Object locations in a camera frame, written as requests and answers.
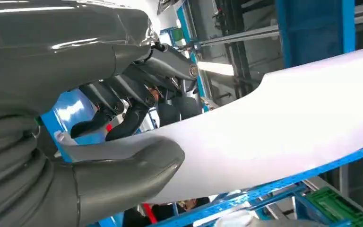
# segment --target blue metal frame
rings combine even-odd
[[[354,0],[276,0],[285,67],[353,51]]]
[[[191,37],[189,34],[189,30],[187,27],[187,22],[186,22],[186,17],[184,16],[184,10],[186,9],[185,5],[187,4],[187,1],[185,1],[183,3],[183,5],[177,10],[177,17],[179,18],[180,24],[181,24],[181,29],[183,31],[183,35],[184,35],[184,39],[186,40],[186,43],[190,43],[191,41]],[[190,59],[194,62],[197,63],[197,59],[194,53],[190,54]],[[199,94],[202,97],[205,97],[205,89],[204,86],[202,84],[201,81],[201,76],[197,77],[197,84],[198,84],[198,90],[199,90]]]
[[[287,178],[284,178],[284,179],[281,179],[281,180],[278,180],[278,181],[275,181],[272,183],[258,186],[256,188],[250,189],[247,192],[242,192],[242,193],[226,196],[223,199],[214,201],[210,204],[199,207],[199,208],[189,211],[187,213],[183,213],[178,217],[170,218],[168,220],[162,221],[162,222],[157,223],[152,226],[153,227],[164,227],[164,226],[182,227],[182,226],[191,224],[194,221],[206,218],[213,214],[219,213],[223,210],[228,210],[239,204],[245,203],[246,201],[251,201],[255,198],[258,198],[259,196],[269,194],[276,190],[279,190],[279,189],[285,188],[289,185],[301,182],[307,178],[317,176],[321,173],[335,169],[339,166],[356,161],[361,158],[363,158],[363,149],[361,149],[351,155],[348,155],[344,158],[341,158],[337,161],[314,168],[312,170],[308,170],[306,172],[303,172],[303,173],[300,173],[297,175],[293,175],[293,176],[290,176],[290,177],[287,177]]]
[[[302,204],[307,210],[310,210],[315,215],[315,217],[313,217],[311,214],[309,214],[310,218],[316,218],[316,221],[324,225],[330,225],[332,223],[332,221],[320,210],[318,210],[310,201],[308,201],[307,198],[301,196],[299,193],[295,193],[294,198],[296,199],[296,202]]]

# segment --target white plastic part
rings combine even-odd
[[[363,148],[363,50],[266,74],[251,94],[182,122],[64,148],[74,160],[125,158],[161,137],[186,159],[150,203],[249,188],[345,157]]]

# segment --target person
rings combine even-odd
[[[203,206],[209,203],[208,197],[186,200],[176,203],[179,214],[190,211],[194,208]],[[155,204],[152,206],[152,212],[157,221],[163,221],[174,216],[172,204]],[[145,227],[151,225],[148,217],[143,216],[136,208],[128,209],[124,212],[123,227]]]

